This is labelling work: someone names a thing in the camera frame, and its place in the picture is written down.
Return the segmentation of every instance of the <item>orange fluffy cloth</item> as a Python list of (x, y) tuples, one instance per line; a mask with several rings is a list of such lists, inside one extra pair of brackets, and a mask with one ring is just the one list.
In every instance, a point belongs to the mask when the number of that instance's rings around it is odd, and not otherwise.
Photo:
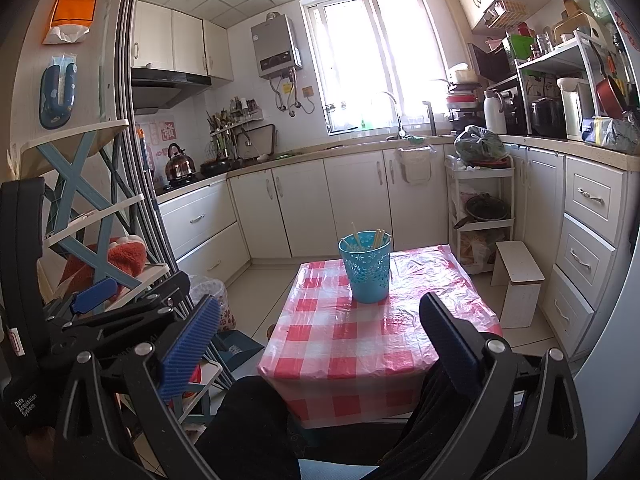
[[(123, 236), (121, 238), (111, 238), (109, 240), (109, 250), (107, 260), (122, 272), (126, 272), (134, 278), (142, 272), (146, 263), (146, 246), (144, 240), (136, 235)], [(87, 246), (95, 252), (96, 244)], [(88, 266), (82, 260), (72, 254), (69, 255), (65, 270), (60, 278), (60, 283), (70, 278), (66, 289), (65, 297), (73, 292), (81, 292), (94, 284), (94, 268)], [(111, 301), (118, 299), (123, 285), (118, 284), (118, 291), (110, 297)]]

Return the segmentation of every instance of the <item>blue hanging holder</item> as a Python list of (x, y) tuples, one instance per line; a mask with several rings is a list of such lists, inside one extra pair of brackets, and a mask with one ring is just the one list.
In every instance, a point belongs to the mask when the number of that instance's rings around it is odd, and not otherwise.
[(55, 130), (71, 117), (76, 97), (76, 64), (69, 63), (65, 72), (65, 93), (62, 104), (58, 102), (60, 65), (54, 64), (44, 71), (40, 81), (40, 124), (47, 130)]

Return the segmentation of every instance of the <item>countertop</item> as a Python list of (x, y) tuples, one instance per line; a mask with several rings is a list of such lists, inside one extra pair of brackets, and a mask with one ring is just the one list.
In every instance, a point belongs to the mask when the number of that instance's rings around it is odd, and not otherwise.
[[(579, 156), (600, 164), (613, 166), (623, 171), (640, 172), (640, 156), (627, 155), (626, 153), (612, 152), (603, 148), (589, 146), (577, 140), (558, 140), (558, 139), (541, 139), (539, 137), (525, 136), (500, 136), (502, 142), (510, 144), (520, 144), (530, 146), (532, 148), (540, 148), (552, 152), (564, 153), (566, 155)], [(189, 184), (188, 186), (174, 189), (158, 196), (158, 203), (164, 203), (177, 198), (186, 193), (195, 191), (202, 187), (210, 186), (222, 182), (228, 178), (253, 173), (255, 171), (270, 170), (271, 168), (279, 168), (288, 166), (289, 164), (297, 164), (299, 162), (308, 162), (310, 160), (318, 160), (329, 158), (331, 156), (354, 155), (356, 153), (378, 152), (381, 150), (394, 150), (396, 148), (420, 148), (427, 145), (453, 144), (456, 140), (455, 135), (442, 135), (436, 137), (425, 137), (424, 144), (412, 144), (408, 140), (381, 140), (379, 137), (373, 137), (370, 142), (362, 142), (362, 139), (350, 139), (340, 142), (331, 142), (320, 144), (317, 146), (308, 146), (293, 150), (292, 156), (281, 158), (278, 160), (269, 160), (261, 164), (255, 164), (239, 170), (229, 171), (211, 178), (206, 178), (199, 182)]]

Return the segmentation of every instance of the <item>white step stool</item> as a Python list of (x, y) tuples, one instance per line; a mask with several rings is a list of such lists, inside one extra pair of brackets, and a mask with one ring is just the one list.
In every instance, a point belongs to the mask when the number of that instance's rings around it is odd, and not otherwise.
[(520, 241), (496, 242), (492, 285), (507, 285), (507, 296), (500, 315), (502, 328), (530, 326), (536, 311), (540, 286), (545, 277), (529, 250)]

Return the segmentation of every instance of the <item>plastic table cover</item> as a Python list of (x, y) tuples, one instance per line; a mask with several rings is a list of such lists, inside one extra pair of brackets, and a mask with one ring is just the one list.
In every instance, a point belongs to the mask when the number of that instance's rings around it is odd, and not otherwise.
[(258, 365), (305, 428), (410, 412), (438, 355), (420, 324), (420, 298), (435, 292), (453, 316), (502, 334), (448, 245), (391, 254), (389, 296), (351, 296), (342, 260), (300, 266)]

